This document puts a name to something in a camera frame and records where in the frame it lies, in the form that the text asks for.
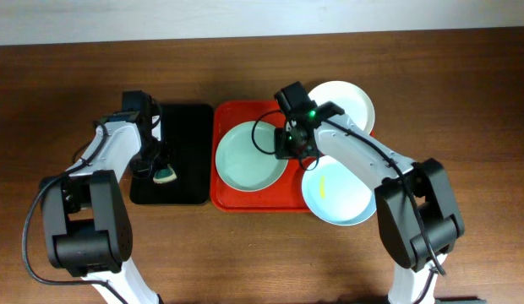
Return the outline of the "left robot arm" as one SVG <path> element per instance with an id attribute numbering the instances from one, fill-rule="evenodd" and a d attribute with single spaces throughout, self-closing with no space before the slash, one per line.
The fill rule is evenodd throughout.
<path id="1" fill-rule="evenodd" d="M 42 181 L 33 205 L 42 212 L 47 257 L 71 280 L 108 303 L 160 303 L 132 259 L 133 232 L 119 182 L 126 170 L 151 179 L 161 165 L 161 106 L 125 91 L 122 107 L 95 123 L 96 135 L 65 172 Z"/>

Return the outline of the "green and yellow sponge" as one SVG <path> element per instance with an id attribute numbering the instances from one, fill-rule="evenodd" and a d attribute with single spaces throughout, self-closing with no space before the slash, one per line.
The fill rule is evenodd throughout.
<path id="1" fill-rule="evenodd" d="M 156 171 L 153 176 L 153 182 L 155 184 L 165 184 L 165 183 L 173 182 L 176 179 L 177 179 L 177 174 L 170 166 L 167 166 L 166 168 Z"/>

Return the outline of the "pale green plate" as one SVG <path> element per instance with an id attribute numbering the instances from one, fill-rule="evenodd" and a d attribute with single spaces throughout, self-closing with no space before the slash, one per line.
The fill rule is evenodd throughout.
<path id="1" fill-rule="evenodd" d="M 268 122 L 243 122 L 229 130 L 216 149 L 215 165 L 221 180 L 241 192 L 257 192 L 274 184 L 287 168 L 287 160 L 260 152 L 274 148 L 275 127 Z"/>

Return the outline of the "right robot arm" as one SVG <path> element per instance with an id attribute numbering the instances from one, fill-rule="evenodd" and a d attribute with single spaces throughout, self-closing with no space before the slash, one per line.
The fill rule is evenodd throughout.
<path id="1" fill-rule="evenodd" d="M 274 95 L 285 117 L 276 156 L 330 156 L 374 193 L 379 236 L 396 266 L 388 303 L 435 303 L 436 280 L 465 226 L 445 168 L 417 162 L 364 132 L 332 101 L 317 104 L 299 82 Z"/>

